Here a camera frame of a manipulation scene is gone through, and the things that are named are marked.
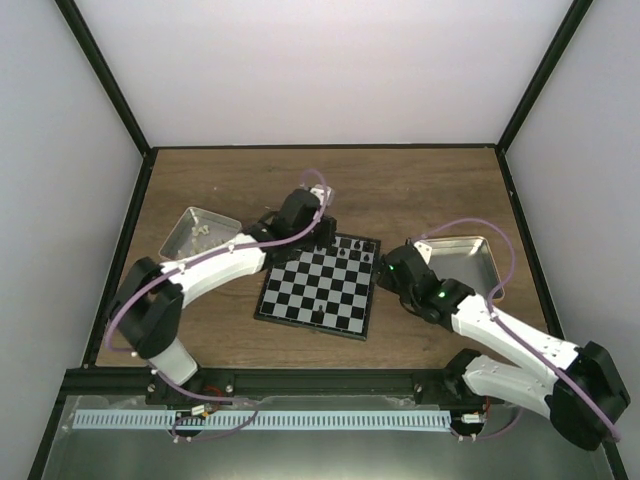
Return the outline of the black white chess board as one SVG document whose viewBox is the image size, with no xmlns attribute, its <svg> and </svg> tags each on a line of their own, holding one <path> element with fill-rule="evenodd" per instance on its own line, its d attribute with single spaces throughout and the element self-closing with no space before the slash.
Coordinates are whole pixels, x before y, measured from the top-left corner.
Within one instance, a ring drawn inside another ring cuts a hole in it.
<svg viewBox="0 0 640 480">
<path fill-rule="evenodd" d="M 374 244 L 372 252 L 364 250 L 367 242 Z M 346 252 L 344 257 L 338 254 L 341 248 Z M 254 318 L 366 340 L 375 289 L 372 274 L 380 248 L 378 239 L 338 233 L 331 247 L 304 252 L 271 268 Z M 358 260 L 349 258 L 352 250 L 360 252 Z M 364 261 L 366 254 L 371 255 L 371 262 Z M 320 306 L 324 321 L 313 324 L 312 313 Z"/>
</svg>

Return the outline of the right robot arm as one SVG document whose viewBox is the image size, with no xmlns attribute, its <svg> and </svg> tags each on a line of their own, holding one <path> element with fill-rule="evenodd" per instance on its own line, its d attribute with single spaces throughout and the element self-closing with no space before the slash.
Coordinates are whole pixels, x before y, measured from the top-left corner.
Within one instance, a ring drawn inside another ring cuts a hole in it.
<svg viewBox="0 0 640 480">
<path fill-rule="evenodd" d="M 573 445 L 594 451 L 618 438 L 615 424 L 631 403 L 609 351 L 551 336 L 490 305 L 463 282 L 430 268 L 425 241 L 401 245 L 380 259 L 377 284 L 427 323 L 490 348 L 505 363 L 479 353 L 457 357 L 444 378 L 447 396 L 465 403 L 493 397 L 546 418 Z"/>
</svg>

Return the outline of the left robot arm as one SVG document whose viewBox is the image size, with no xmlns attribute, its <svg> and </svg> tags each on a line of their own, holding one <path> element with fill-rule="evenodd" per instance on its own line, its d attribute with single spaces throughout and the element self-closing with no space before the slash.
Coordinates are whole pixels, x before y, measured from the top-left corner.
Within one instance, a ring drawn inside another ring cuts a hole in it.
<svg viewBox="0 0 640 480">
<path fill-rule="evenodd" d="M 134 263 L 108 312 L 107 349 L 139 357 L 181 403 L 204 392 L 200 365 L 178 338 L 183 310 L 206 293 L 241 277 L 297 259 L 333 241 L 336 220 L 325 214 L 334 191 L 298 188 L 279 210 L 261 217 L 219 247 L 183 260 Z"/>
</svg>

